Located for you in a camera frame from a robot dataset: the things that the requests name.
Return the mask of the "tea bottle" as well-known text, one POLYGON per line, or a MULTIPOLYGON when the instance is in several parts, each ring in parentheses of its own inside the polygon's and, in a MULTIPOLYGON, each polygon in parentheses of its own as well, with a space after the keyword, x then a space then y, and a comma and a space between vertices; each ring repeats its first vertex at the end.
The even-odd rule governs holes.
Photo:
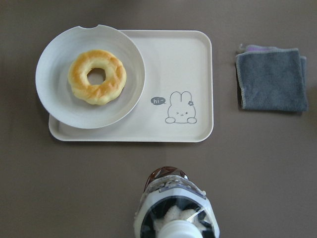
POLYGON ((137 238, 217 238, 220 230, 206 192, 175 167, 153 171, 134 217, 137 238))

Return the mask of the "cream tray with bunny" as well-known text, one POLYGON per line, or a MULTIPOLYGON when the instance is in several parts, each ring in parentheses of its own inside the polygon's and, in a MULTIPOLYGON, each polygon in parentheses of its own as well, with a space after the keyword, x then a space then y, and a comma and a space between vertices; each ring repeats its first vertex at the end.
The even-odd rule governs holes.
POLYGON ((125 30, 146 69, 137 106, 98 129, 79 129, 49 118, 61 141, 200 142, 213 129, 212 46, 199 31, 125 30))

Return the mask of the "donut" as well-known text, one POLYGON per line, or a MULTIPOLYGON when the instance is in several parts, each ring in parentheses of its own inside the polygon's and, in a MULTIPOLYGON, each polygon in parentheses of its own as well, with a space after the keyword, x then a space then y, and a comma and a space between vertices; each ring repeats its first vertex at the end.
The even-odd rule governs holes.
POLYGON ((71 64, 68 83, 74 96, 91 105, 105 105, 115 100, 126 84, 127 73, 123 63, 105 50, 90 50, 81 53, 71 64), (88 74, 95 68, 105 72, 105 80, 93 85, 88 74))

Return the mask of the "white plate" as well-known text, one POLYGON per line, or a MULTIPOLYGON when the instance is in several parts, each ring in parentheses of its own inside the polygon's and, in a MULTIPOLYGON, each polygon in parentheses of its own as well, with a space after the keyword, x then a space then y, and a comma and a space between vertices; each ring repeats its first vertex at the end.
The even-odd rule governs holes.
POLYGON ((109 26, 73 27, 55 37, 44 49, 36 69, 36 89, 44 108, 58 121, 77 128, 94 129, 111 125, 132 111, 145 84, 143 57, 133 41, 109 26), (67 80, 77 56, 103 49, 119 58, 127 72, 121 94, 104 106, 76 98, 67 80))

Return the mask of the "grey folded cloth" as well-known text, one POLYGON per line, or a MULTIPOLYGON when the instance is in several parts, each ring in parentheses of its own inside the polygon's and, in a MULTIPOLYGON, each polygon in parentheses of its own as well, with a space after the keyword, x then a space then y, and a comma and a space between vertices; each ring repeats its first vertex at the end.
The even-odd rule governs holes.
POLYGON ((305 112, 307 58, 297 48, 247 45, 236 56, 241 108, 305 112))

